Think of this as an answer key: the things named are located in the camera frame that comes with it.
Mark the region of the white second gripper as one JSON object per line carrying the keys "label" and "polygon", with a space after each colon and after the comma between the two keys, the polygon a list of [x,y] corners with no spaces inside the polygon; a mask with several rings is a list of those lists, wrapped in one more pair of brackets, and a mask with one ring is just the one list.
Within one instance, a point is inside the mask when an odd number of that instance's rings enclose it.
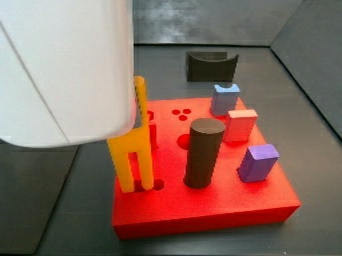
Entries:
{"label": "white second gripper", "polygon": [[132,0],[0,0],[0,140],[50,148],[134,122]]}

